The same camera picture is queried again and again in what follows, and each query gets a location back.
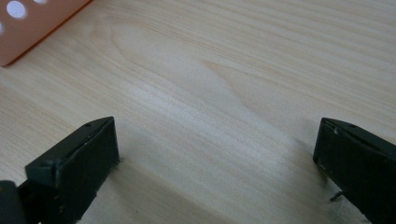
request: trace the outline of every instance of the wooden table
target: wooden table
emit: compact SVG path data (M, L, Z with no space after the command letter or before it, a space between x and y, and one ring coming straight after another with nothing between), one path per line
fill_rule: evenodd
M85 223L367 223L320 175L322 117L396 144L393 0L95 0L0 69L0 179L114 116Z

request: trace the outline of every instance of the orange object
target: orange object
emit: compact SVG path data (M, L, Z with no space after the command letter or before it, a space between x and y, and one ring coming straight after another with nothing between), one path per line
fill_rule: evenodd
M90 2L91 0L1 0L0 65L18 59Z

